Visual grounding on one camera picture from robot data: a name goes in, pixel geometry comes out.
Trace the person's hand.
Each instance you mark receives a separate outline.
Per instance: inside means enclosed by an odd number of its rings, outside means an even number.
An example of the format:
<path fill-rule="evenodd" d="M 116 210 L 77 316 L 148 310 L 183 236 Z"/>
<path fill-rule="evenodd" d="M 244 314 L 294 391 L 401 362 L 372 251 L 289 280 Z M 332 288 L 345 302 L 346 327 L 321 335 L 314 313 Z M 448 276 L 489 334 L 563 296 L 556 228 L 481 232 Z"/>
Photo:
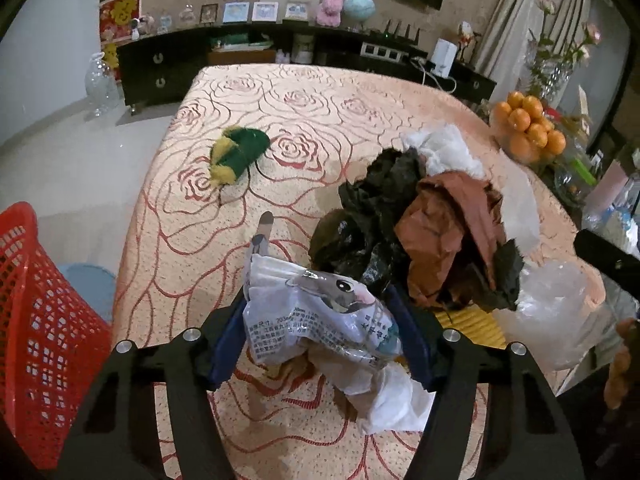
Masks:
<path fill-rule="evenodd" d="M 629 341 L 636 328 L 637 322 L 634 318 L 626 318 L 616 326 L 616 332 L 622 338 L 623 343 L 618 348 L 610 365 L 608 380 L 604 388 L 604 400 L 610 410 L 617 410 L 622 405 L 631 388 L 629 369 L 632 364 L 632 356 Z"/>

